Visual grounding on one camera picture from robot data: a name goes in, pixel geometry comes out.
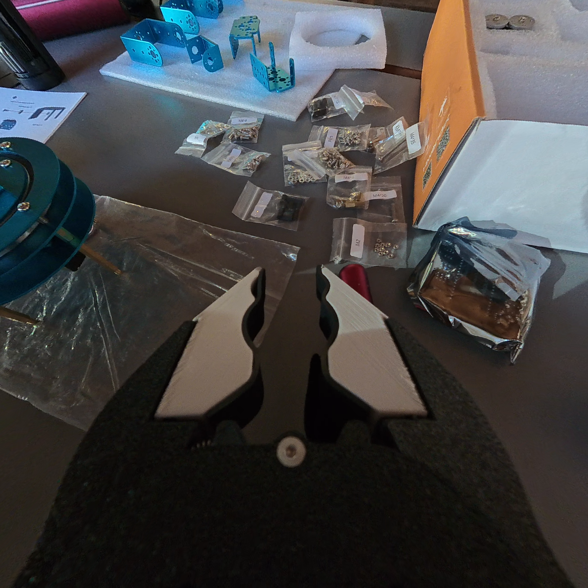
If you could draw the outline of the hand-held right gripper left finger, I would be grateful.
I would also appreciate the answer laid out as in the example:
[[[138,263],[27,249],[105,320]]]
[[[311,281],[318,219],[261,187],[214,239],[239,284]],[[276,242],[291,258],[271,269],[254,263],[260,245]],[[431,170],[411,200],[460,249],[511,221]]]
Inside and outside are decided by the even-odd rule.
[[[255,268],[195,317],[156,419],[211,417],[254,384],[254,340],[265,312],[265,270]]]

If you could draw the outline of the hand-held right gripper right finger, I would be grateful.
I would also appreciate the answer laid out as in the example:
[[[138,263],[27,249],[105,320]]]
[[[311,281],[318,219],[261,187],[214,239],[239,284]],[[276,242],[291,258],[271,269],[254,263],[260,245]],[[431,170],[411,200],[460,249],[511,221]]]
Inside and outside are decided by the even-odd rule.
[[[386,314],[326,266],[316,286],[327,347],[310,374],[310,418],[426,417]]]

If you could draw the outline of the red screwdriver handle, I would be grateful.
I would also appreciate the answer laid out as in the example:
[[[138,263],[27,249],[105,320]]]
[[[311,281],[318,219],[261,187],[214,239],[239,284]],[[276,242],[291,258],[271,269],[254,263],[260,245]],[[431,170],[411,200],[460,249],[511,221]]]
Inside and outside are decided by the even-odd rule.
[[[368,275],[362,265],[357,263],[345,265],[339,272],[339,278],[369,303],[373,304]]]

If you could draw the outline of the clear screw bag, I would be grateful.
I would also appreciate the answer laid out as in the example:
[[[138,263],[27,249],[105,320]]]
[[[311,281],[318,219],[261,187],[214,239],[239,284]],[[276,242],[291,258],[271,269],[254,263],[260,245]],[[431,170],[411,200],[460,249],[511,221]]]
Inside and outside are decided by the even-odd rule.
[[[352,217],[333,221],[332,263],[406,268],[406,249],[405,224],[375,223]]]

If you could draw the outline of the pile of small parts bags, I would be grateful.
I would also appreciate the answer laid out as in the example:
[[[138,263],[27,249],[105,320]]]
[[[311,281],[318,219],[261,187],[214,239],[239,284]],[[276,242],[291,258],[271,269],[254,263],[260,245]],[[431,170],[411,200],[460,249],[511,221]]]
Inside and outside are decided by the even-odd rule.
[[[270,156],[245,146],[258,142],[263,119],[261,114],[235,111],[226,123],[204,121],[175,153],[249,178]],[[387,126],[313,125],[306,142],[282,146],[284,183],[328,182],[331,207],[366,209],[372,201],[396,197],[393,191],[384,195],[383,185],[372,183],[373,175],[417,158],[427,143],[426,124],[408,125],[404,117]]]

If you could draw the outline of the teal round turntable base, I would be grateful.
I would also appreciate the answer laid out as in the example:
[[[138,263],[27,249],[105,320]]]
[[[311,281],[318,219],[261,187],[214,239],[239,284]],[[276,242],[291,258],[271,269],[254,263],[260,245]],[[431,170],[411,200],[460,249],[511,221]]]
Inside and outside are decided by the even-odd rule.
[[[95,212],[89,188],[44,143],[1,138],[1,317],[37,325],[5,304],[85,258],[121,275],[86,244]]]

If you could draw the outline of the white instruction manual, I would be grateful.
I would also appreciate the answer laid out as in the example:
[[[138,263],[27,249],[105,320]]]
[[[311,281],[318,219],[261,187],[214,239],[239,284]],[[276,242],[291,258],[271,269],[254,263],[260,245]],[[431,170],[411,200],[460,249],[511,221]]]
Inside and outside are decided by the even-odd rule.
[[[85,96],[1,88],[1,141],[17,137],[46,143]]]

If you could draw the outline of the large clear plastic bag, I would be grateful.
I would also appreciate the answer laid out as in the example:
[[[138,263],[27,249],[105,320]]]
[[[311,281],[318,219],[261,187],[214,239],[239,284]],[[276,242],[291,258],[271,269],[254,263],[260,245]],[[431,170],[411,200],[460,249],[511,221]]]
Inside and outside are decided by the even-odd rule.
[[[259,346],[299,251],[107,196],[95,202],[90,247],[122,275],[87,259],[7,304],[39,325],[1,319],[1,390],[85,430],[184,321],[262,267]]]

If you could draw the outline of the orange white cardboard box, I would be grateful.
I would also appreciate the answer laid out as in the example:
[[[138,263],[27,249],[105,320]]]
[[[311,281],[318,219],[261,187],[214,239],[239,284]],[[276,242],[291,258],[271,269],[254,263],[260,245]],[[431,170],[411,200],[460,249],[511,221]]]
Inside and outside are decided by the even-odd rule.
[[[526,242],[587,252],[587,125],[489,119],[470,1],[440,1],[423,58],[414,225],[495,221]]]

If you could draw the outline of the white foam box insert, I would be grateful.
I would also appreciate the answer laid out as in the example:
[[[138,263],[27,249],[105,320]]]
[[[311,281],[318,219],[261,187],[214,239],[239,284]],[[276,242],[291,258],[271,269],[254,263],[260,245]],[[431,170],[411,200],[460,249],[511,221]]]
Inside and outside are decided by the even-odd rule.
[[[489,119],[587,125],[587,1],[470,1]],[[489,30],[485,17],[534,18],[530,31]]]

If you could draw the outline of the black screwdriver bit tray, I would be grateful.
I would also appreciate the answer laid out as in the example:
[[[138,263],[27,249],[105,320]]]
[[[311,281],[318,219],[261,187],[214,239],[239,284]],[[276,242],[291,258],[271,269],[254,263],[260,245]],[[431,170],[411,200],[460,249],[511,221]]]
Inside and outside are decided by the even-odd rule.
[[[27,90],[48,91],[66,79],[11,1],[1,1],[1,58]]]

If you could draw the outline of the red metal case sleeve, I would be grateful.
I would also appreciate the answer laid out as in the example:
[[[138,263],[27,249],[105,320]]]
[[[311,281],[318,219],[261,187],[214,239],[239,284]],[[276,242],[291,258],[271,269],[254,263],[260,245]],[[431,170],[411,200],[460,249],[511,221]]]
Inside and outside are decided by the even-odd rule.
[[[119,1],[12,1],[12,4],[41,41],[130,21]]]

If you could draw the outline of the small blue angled bracket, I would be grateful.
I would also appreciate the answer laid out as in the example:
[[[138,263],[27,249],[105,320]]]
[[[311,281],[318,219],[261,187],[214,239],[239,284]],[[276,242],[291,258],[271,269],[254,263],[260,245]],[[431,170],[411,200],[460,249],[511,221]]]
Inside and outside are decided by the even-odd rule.
[[[191,36],[186,40],[186,49],[191,63],[202,61],[204,69],[216,72],[224,68],[219,46],[202,35]]]

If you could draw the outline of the large blue U bracket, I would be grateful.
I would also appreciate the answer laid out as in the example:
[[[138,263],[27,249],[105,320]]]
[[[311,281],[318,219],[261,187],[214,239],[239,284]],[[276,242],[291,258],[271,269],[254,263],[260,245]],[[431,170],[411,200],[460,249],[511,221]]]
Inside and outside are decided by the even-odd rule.
[[[189,11],[195,17],[218,19],[224,10],[224,3],[223,1],[162,1],[160,2],[162,13],[164,8]]]
[[[191,63],[201,60],[203,54],[198,49],[198,40],[197,36],[188,38],[179,25],[148,18],[121,35],[121,41],[133,61],[156,66],[163,65],[158,44],[186,49]]]

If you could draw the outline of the teal multi-hole bracket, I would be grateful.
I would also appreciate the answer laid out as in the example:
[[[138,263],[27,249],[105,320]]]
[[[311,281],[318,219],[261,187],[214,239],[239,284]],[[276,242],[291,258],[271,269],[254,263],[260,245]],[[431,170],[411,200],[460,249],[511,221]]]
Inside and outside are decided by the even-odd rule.
[[[261,42],[259,25],[260,20],[255,15],[242,16],[233,21],[231,32],[229,34],[229,43],[231,46],[233,59],[236,59],[237,57],[240,40],[251,40],[252,51],[253,54],[256,56],[255,38],[257,38],[258,43]]]

